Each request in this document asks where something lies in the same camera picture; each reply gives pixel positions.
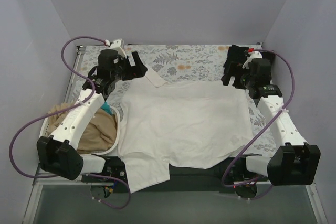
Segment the white t shirt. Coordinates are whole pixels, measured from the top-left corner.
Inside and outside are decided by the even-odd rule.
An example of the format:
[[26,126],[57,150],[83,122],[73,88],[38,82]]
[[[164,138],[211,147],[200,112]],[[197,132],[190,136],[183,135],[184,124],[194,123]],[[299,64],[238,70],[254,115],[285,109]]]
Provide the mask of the white t shirt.
[[170,179],[170,166],[208,169],[253,133],[246,94],[220,81],[167,82],[154,70],[121,99],[118,155],[136,192]]

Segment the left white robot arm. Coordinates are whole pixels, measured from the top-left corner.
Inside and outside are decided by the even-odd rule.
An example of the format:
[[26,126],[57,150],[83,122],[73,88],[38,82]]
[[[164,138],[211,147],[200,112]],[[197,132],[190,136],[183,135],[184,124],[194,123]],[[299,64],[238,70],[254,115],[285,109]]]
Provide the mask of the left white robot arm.
[[115,89],[115,84],[144,77],[147,70],[137,51],[129,56],[117,48],[100,51],[98,64],[89,71],[75,102],[76,108],[68,112],[55,130],[38,139],[40,168],[69,180],[93,173],[98,181],[108,181],[112,170],[106,165],[105,155],[114,148],[101,153],[79,154],[80,139],[95,113]]

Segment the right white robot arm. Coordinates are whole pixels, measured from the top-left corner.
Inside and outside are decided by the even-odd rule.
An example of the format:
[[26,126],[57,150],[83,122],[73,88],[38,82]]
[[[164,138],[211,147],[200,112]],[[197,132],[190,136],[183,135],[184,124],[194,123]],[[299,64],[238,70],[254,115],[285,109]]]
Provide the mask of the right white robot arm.
[[256,174],[263,175],[274,186],[311,185],[321,152],[316,145],[310,145],[294,125],[279,87],[271,83],[270,61],[253,57],[245,63],[227,60],[224,68],[223,85],[228,85],[234,77],[233,86],[248,90],[258,110],[268,120],[253,141],[270,129],[277,147],[271,158],[246,156],[245,163],[237,168],[238,176],[248,181]]

